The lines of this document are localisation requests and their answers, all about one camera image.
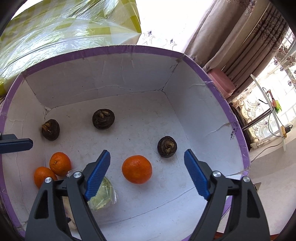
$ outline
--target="purple trim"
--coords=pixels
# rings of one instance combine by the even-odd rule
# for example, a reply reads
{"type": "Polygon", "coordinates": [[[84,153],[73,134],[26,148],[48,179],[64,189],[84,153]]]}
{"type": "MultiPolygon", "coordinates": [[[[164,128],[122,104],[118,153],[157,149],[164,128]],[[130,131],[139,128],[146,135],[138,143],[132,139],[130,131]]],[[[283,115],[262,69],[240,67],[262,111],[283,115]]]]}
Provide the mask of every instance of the purple trim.
{"type": "MultiPolygon", "coordinates": [[[[6,121],[6,116],[7,112],[11,103],[11,100],[18,89],[19,85],[22,83],[24,78],[27,76],[45,69],[47,67],[50,67],[52,65],[56,65],[59,63],[63,63],[66,61],[71,61],[75,59],[80,59],[80,58],[87,58],[91,56],[97,56],[97,55],[106,55],[106,54],[122,54],[122,53],[146,53],[146,54],[155,54],[155,55],[161,55],[161,56],[168,56],[168,57],[174,57],[174,58],[182,58],[183,61],[188,64],[199,76],[200,78],[206,83],[207,87],[211,90],[213,93],[214,97],[217,99],[219,104],[221,105],[223,111],[225,112],[225,115],[227,116],[229,122],[232,125],[232,128],[236,131],[235,135],[241,150],[242,154],[242,161],[244,165],[244,169],[247,169],[250,166],[250,159],[249,159],[249,152],[248,148],[246,145],[245,138],[243,136],[242,130],[240,126],[238,125],[237,119],[233,112],[231,111],[228,103],[226,100],[221,96],[219,91],[216,89],[214,86],[213,82],[211,79],[208,77],[208,75],[202,70],[202,68],[197,65],[191,58],[186,56],[185,54],[167,50],[167,49],[161,49],[161,48],[155,48],[155,47],[149,47],[149,46],[140,46],[140,45],[116,45],[116,46],[104,46],[104,47],[97,47],[97,48],[90,48],[90,49],[85,49],[85,50],[78,50],[75,52],[71,53],[66,53],[62,55],[58,55],[55,57],[52,57],[50,59],[46,59],[40,63],[37,63],[27,70],[23,71],[15,80],[13,85],[11,86],[7,97],[4,101],[4,105],[2,108],[2,111],[0,113],[0,131],[3,132],[4,126],[5,126],[5,121],[6,121]]],[[[21,227],[21,224],[13,210],[13,207],[11,205],[9,196],[6,192],[6,186],[5,186],[5,180],[4,180],[4,175],[3,175],[3,168],[2,168],[2,156],[0,155],[0,188],[1,190],[4,190],[1,194],[4,206],[7,210],[7,213],[9,214],[9,217],[11,221],[13,222],[13,225],[15,227],[21,227]]],[[[226,213],[226,211],[230,208],[231,205],[231,197],[229,197],[226,202],[225,206],[223,209],[223,215],[226,213]]],[[[21,235],[24,236],[24,230],[19,231],[21,235]]]]}
{"type": "MultiPolygon", "coordinates": [[[[0,113],[0,132],[2,132],[2,133],[4,132],[5,121],[6,121],[6,117],[7,117],[10,103],[15,95],[15,92],[17,91],[19,85],[23,82],[23,80],[24,80],[24,78],[20,74],[16,78],[14,83],[12,84],[12,86],[9,89],[8,94],[6,95],[6,98],[4,100],[2,110],[0,113]]],[[[3,165],[2,165],[2,155],[0,155],[0,190],[1,190],[0,198],[3,201],[3,206],[5,207],[13,226],[16,227],[18,229],[18,232],[20,233],[20,235],[22,235],[24,237],[25,231],[24,231],[22,225],[20,224],[20,221],[18,220],[17,215],[15,214],[15,211],[11,205],[11,202],[10,202],[7,190],[6,190],[4,173],[3,173],[3,165]]]]}

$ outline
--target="box floor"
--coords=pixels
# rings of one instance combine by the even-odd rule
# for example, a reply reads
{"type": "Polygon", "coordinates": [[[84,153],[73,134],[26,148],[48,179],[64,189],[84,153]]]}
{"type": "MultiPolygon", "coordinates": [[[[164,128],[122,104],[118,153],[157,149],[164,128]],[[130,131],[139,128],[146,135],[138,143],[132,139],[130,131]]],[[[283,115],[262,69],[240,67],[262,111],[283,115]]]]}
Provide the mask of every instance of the box floor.
{"type": "Polygon", "coordinates": [[[58,151],[66,153],[72,168],[78,170],[96,161],[104,149],[111,154],[106,176],[118,194],[118,201],[107,209],[94,212],[99,225],[147,213],[194,187],[183,160],[184,151],[191,146],[162,91],[111,96],[61,106],[46,115],[46,120],[49,119],[58,121],[61,132],[56,141],[45,140],[47,165],[51,155],[58,151]],[[115,122],[107,130],[98,130],[92,124],[93,113],[102,108],[115,114],[115,122]],[[162,158],[157,152],[159,139],[166,135],[172,136],[178,145],[171,158],[162,158]],[[122,163],[132,155],[143,155],[152,164],[152,177],[145,184],[132,184],[122,175],[122,163]]]}

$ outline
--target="white cable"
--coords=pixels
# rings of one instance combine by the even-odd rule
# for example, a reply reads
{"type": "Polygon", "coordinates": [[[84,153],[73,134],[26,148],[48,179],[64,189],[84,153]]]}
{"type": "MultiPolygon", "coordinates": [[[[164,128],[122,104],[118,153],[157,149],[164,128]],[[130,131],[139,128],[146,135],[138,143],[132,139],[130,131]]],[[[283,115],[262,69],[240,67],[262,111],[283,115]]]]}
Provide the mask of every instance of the white cable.
{"type": "Polygon", "coordinates": [[[276,146],[278,146],[278,145],[280,145],[281,143],[282,143],[283,141],[281,140],[281,142],[279,143],[279,144],[277,144],[277,145],[274,145],[274,146],[269,146],[269,147],[267,147],[267,148],[265,148],[263,151],[261,151],[257,156],[255,156],[255,158],[252,160],[252,161],[254,161],[262,152],[264,152],[265,150],[267,150],[268,148],[271,148],[271,147],[276,147],[276,146]]]}

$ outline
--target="dark brown water chestnut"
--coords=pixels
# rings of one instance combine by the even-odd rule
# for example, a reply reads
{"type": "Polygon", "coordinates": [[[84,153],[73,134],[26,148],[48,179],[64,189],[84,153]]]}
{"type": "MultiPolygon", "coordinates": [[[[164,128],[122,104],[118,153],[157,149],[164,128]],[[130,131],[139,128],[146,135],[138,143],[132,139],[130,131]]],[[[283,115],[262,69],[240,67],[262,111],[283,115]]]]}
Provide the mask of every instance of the dark brown water chestnut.
{"type": "Polygon", "coordinates": [[[42,125],[41,132],[45,139],[54,141],[59,137],[59,123],[54,119],[50,119],[42,125]]]}
{"type": "Polygon", "coordinates": [[[177,143],[176,141],[170,137],[165,136],[161,138],[157,144],[157,151],[161,157],[171,157],[176,153],[177,143]]]}
{"type": "Polygon", "coordinates": [[[109,109],[97,110],[92,118],[95,128],[99,130],[108,129],[115,121],[114,113],[109,109]]]}

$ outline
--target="orange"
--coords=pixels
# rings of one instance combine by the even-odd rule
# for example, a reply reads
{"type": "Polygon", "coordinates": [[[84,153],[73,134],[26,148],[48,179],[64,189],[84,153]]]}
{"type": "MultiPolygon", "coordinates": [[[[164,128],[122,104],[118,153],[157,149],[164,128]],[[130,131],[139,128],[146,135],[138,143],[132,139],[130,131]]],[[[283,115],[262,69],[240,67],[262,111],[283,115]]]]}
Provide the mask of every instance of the orange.
{"type": "Polygon", "coordinates": [[[36,187],[40,188],[47,177],[57,180],[57,176],[47,167],[38,167],[34,173],[34,182],[36,187]]]}
{"type": "Polygon", "coordinates": [[[63,177],[71,170],[71,162],[65,153],[57,152],[52,155],[49,161],[49,167],[55,175],[63,177]]]}
{"type": "Polygon", "coordinates": [[[130,156],[122,164],[122,174],[134,184],[143,184],[152,176],[151,163],[143,156],[130,156]]]}

